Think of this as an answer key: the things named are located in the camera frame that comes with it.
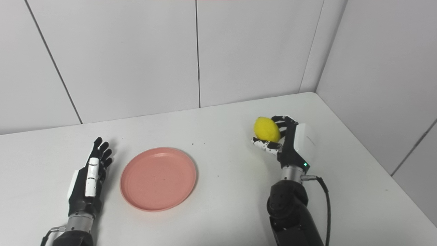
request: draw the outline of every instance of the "panel seam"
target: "panel seam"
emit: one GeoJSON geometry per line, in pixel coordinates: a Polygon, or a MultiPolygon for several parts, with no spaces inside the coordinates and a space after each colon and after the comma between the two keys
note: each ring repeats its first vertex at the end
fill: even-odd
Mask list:
{"type": "Polygon", "coordinates": [[[306,58],[305,68],[304,68],[304,70],[303,70],[302,79],[301,79],[301,83],[300,83],[300,85],[299,85],[298,93],[300,92],[300,89],[301,89],[301,87],[302,87],[303,78],[304,78],[304,76],[305,76],[305,72],[306,72],[306,66],[308,66],[309,55],[311,54],[312,45],[313,45],[313,43],[314,43],[314,38],[316,37],[317,28],[319,27],[320,16],[322,16],[322,10],[323,10],[323,6],[324,6],[324,5],[325,5],[325,0],[323,0],[323,2],[322,2],[322,6],[321,6],[321,8],[320,8],[319,18],[317,19],[316,29],[314,30],[314,35],[312,36],[311,46],[310,46],[310,48],[309,48],[308,57],[306,58]]]}
{"type": "Polygon", "coordinates": [[[419,140],[414,144],[413,148],[408,152],[408,154],[405,156],[405,158],[399,163],[399,165],[396,167],[396,169],[391,173],[390,176],[393,177],[393,175],[399,170],[399,168],[404,164],[404,162],[408,159],[408,157],[412,154],[412,152],[417,148],[417,146],[422,142],[422,140],[425,138],[425,136],[431,131],[431,129],[434,127],[434,125],[437,123],[437,119],[434,120],[434,122],[431,124],[431,126],[424,132],[419,140]]]}
{"type": "Polygon", "coordinates": [[[195,0],[196,5],[196,45],[197,45],[197,80],[198,80],[198,89],[199,89],[199,108],[201,108],[200,101],[200,66],[199,66],[199,25],[197,18],[197,0],[195,0]]]}
{"type": "Polygon", "coordinates": [[[56,65],[55,59],[53,58],[53,55],[52,55],[52,52],[50,52],[49,46],[47,45],[47,42],[42,34],[42,31],[38,25],[38,22],[36,21],[35,15],[33,14],[32,9],[30,8],[28,0],[24,0],[24,2],[26,3],[26,6],[30,12],[30,15],[32,16],[33,22],[35,23],[35,26],[38,29],[38,33],[42,39],[42,42],[44,43],[45,49],[47,50],[47,53],[49,54],[50,59],[52,60],[53,66],[55,67],[55,70],[59,76],[59,79],[61,80],[62,85],[64,86],[65,92],[67,93],[68,99],[70,100],[70,103],[73,106],[74,112],[76,113],[76,116],[79,119],[80,124],[83,124],[82,119],[80,118],[79,112],[77,111],[76,106],[74,105],[73,99],[71,98],[70,92],[68,91],[67,86],[65,85],[64,79],[62,78],[62,75],[59,71],[59,68],[56,65]]]}

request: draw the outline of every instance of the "cable connector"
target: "cable connector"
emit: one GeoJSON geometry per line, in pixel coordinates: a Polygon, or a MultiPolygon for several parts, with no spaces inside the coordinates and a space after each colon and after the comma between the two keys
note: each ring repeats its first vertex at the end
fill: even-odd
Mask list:
{"type": "Polygon", "coordinates": [[[316,175],[302,175],[301,176],[302,181],[317,180],[317,178],[318,177],[316,175]]]}

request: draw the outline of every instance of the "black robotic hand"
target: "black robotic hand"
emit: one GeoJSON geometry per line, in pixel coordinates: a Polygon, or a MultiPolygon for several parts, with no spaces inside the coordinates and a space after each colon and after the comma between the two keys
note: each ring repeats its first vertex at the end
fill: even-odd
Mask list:
{"type": "Polygon", "coordinates": [[[101,137],[94,141],[93,149],[86,165],[78,171],[70,198],[68,199],[68,222],[65,227],[54,227],[42,239],[41,246],[47,242],[50,232],[65,232],[53,241],[53,246],[93,246],[91,228],[94,219],[101,212],[100,195],[106,172],[112,163],[112,150],[109,143],[101,137]]]}
{"type": "Polygon", "coordinates": [[[285,127],[285,130],[280,131],[281,138],[284,138],[284,145],[261,140],[256,137],[252,138],[252,143],[262,150],[276,155],[277,160],[281,163],[281,168],[287,165],[295,165],[302,168],[306,173],[309,169],[309,165],[294,151],[293,146],[296,127],[299,123],[290,116],[273,116],[271,119],[276,123],[279,129],[285,127]]]}
{"type": "Polygon", "coordinates": [[[109,143],[104,142],[101,137],[98,137],[94,141],[94,146],[88,157],[85,167],[79,170],[77,174],[76,183],[74,184],[73,191],[68,200],[70,208],[68,216],[79,211],[92,214],[94,217],[98,215],[102,208],[102,202],[100,200],[100,194],[102,191],[103,183],[106,179],[106,170],[112,163],[112,158],[109,156],[112,154],[112,150],[109,149],[109,143]],[[97,176],[90,177],[90,168],[93,167],[93,160],[97,160],[94,164],[98,165],[97,176]],[[88,196],[86,193],[95,189],[94,196],[88,196]]]}

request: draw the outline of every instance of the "pink plate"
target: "pink plate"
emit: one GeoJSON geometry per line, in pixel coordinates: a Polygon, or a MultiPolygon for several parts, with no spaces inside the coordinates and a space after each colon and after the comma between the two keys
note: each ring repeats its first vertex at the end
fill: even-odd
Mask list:
{"type": "Polygon", "coordinates": [[[120,190],[137,209],[158,212],[177,206],[196,182],[193,161],[182,151],[155,148],[135,156],[121,175],[120,190]]]}

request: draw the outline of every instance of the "white wall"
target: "white wall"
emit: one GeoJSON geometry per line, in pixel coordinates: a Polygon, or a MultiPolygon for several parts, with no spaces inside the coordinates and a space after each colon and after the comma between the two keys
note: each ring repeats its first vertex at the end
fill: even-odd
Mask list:
{"type": "Polygon", "coordinates": [[[437,116],[436,10],[435,0],[349,0],[317,88],[389,173],[437,116]]]}
{"type": "Polygon", "coordinates": [[[199,106],[194,1],[29,3],[84,123],[199,106]]]}
{"type": "Polygon", "coordinates": [[[198,1],[201,105],[297,93],[322,3],[198,1]]]}
{"type": "MultiPolygon", "coordinates": [[[[28,1],[84,123],[314,91],[345,2],[198,1],[196,23],[192,0],[28,1]]],[[[79,123],[30,12],[2,4],[0,134],[79,123]]]]}
{"type": "Polygon", "coordinates": [[[0,134],[78,124],[24,1],[0,1],[0,134]]]}
{"type": "Polygon", "coordinates": [[[433,127],[393,175],[395,181],[437,226],[437,127],[433,127]]]}

